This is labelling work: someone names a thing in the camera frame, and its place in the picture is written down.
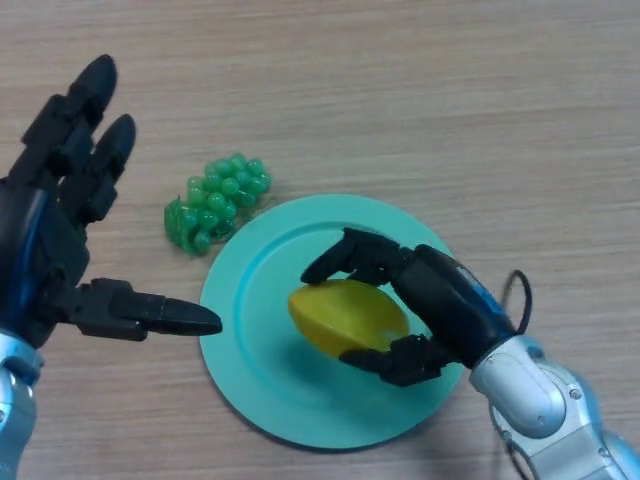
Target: yellow lemon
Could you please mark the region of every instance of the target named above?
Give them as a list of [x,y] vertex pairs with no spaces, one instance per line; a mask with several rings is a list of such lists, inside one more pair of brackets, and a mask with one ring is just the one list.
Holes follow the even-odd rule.
[[338,358],[352,349],[389,349],[409,334],[404,311],[382,290],[355,280],[305,285],[289,296],[289,313],[302,335]]

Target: wood grain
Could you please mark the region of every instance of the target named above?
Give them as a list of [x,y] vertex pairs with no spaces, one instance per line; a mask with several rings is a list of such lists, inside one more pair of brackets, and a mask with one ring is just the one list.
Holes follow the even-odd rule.
[[[197,300],[162,206],[209,159],[262,156],[278,201],[352,192],[439,232],[497,291],[535,287],[531,333],[640,445],[640,3],[636,0],[113,0],[0,3],[0,167],[46,98],[112,54],[108,118],[138,143],[87,277]],[[23,479],[513,479],[484,401],[367,452],[275,444],[213,392],[197,343],[43,349]]]

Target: turquoise plate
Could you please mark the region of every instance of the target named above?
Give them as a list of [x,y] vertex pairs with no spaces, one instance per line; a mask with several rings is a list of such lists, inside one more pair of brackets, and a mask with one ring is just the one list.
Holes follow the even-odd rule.
[[[200,340],[222,395],[259,430],[304,447],[356,449],[397,437],[443,405],[463,370],[452,364],[436,380],[398,388],[325,356],[298,332],[289,294],[345,226],[451,255],[435,233],[394,206],[353,195],[306,197],[245,225],[218,255],[200,299],[224,323],[221,334]],[[428,333],[407,314],[412,333]]]

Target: black cable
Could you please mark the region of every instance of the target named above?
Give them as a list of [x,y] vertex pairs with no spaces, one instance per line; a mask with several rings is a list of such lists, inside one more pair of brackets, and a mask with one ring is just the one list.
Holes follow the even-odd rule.
[[512,446],[507,446],[507,454],[509,455],[509,459],[511,460],[511,464],[513,465],[513,468],[516,469],[516,472],[518,473],[520,478],[522,478],[522,480],[530,480],[529,476],[527,475],[527,472],[525,472],[524,470],[524,467],[516,459],[516,453],[517,451],[515,448],[513,448]]
[[529,279],[521,270],[514,270],[507,277],[507,281],[504,284],[504,288],[502,290],[502,307],[507,309],[507,302],[509,300],[509,295],[511,295],[511,290],[513,289],[513,283],[515,280],[520,280],[522,283],[522,288],[524,289],[524,309],[522,311],[522,319],[520,320],[520,325],[516,330],[518,335],[524,335],[527,328],[529,327],[529,318],[531,317],[531,310],[533,308],[533,293],[531,292],[531,284],[529,283]]
[[[507,309],[507,302],[509,301],[509,295],[511,294],[511,290],[513,289],[513,284],[516,279],[520,280],[522,283],[522,288],[524,290],[524,309],[522,311],[522,319],[520,320],[520,325],[516,330],[518,335],[524,335],[529,327],[529,320],[531,318],[531,310],[533,309],[533,293],[531,291],[531,284],[529,283],[529,279],[521,270],[514,270],[507,277],[507,280],[504,284],[504,288],[502,290],[502,307]],[[509,460],[511,460],[511,464],[513,468],[515,468],[516,472],[522,478],[522,480],[529,480],[528,475],[526,474],[524,468],[520,464],[520,462],[516,459],[516,449],[513,448],[512,445],[507,445],[507,455],[509,456]]]

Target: plastic grapes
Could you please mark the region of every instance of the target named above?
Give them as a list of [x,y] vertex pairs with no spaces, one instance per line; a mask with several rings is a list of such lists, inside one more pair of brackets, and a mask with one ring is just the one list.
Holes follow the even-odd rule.
[[209,162],[186,187],[184,201],[178,197],[165,207],[165,233],[189,255],[201,256],[235,233],[238,217],[254,210],[269,191],[271,175],[259,158],[236,153]]

